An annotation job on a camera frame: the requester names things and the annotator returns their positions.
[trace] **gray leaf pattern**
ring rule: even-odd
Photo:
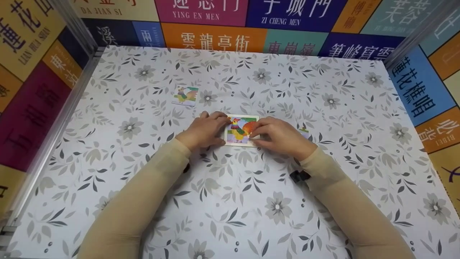
[[[187,86],[199,88],[195,107],[172,104]],[[116,46],[102,55],[8,253],[75,258],[111,198],[203,110],[309,130],[417,258],[460,253],[458,215],[381,62]],[[220,147],[190,164],[155,215],[143,258],[352,256],[326,208],[291,181],[291,158]]]

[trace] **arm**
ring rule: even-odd
[[[391,222],[332,157],[279,119],[260,119],[251,137],[260,134],[268,135],[270,141],[253,140],[257,146],[291,155],[301,161],[303,169],[311,175],[306,181],[310,191],[331,212],[353,243],[358,259],[414,258]]]
[[[141,235],[189,162],[191,151],[224,145],[215,136],[229,123],[224,113],[209,116],[203,112],[186,131],[158,149],[96,218],[80,246],[78,258],[138,258]]]

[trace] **sign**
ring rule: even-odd
[[[143,47],[166,47],[160,23],[132,22],[139,42]]]
[[[435,52],[460,30],[460,8],[455,9],[441,22],[436,30],[426,37],[420,46],[427,56]]]
[[[269,29],[264,53],[317,56],[327,36],[325,32]]]
[[[252,0],[247,27],[330,32],[346,0]]]
[[[0,64],[26,80],[64,26],[48,0],[0,1]]]
[[[350,0],[337,19],[333,32],[359,33],[382,0]]]
[[[22,83],[17,77],[0,65],[0,114],[8,106],[19,88],[21,88]]]
[[[43,57],[43,62],[64,81],[70,88],[74,88],[81,75],[81,68],[70,56],[59,41],[55,41],[50,50]]]
[[[242,26],[248,0],[156,0],[162,23]]]
[[[77,39],[75,39],[75,36],[70,32],[67,26],[62,30],[57,39],[72,58],[74,58],[80,68],[84,69],[89,61],[89,56],[80,44],[75,44]]]
[[[100,47],[107,45],[140,46],[132,21],[82,19]]]
[[[24,172],[0,165],[0,216],[10,210],[26,176]]]
[[[361,33],[407,37],[440,4],[439,0],[383,0]]]
[[[460,145],[429,154],[456,211],[460,211]]]
[[[166,46],[262,52],[267,29],[161,23]]]
[[[388,71],[415,126],[455,106],[420,47]]]
[[[454,107],[415,128],[427,153],[460,142],[460,109]]]
[[[447,89],[449,90],[454,100],[457,102],[457,104],[459,104],[460,103],[460,71],[458,71],[457,73],[447,78],[444,81],[444,84],[446,85]]]
[[[319,56],[385,60],[403,40],[401,37],[331,32]]]
[[[80,18],[158,22],[153,0],[69,0]]]
[[[430,61],[442,80],[460,70],[460,33],[433,53]]]
[[[0,117],[0,164],[27,171],[69,93],[39,62]]]

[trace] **black clip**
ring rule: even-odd
[[[311,176],[307,172],[305,172],[304,170],[302,170],[300,172],[295,170],[289,176],[294,181],[294,183],[298,183],[300,181],[305,181],[305,180],[308,180],[308,179],[311,178]]]

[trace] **beige sleeve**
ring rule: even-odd
[[[189,162],[190,150],[164,144],[102,210],[83,240],[78,259],[138,258],[141,235]]]
[[[311,175],[310,191],[331,212],[358,259],[415,258],[399,232],[374,203],[320,148],[300,162]]]

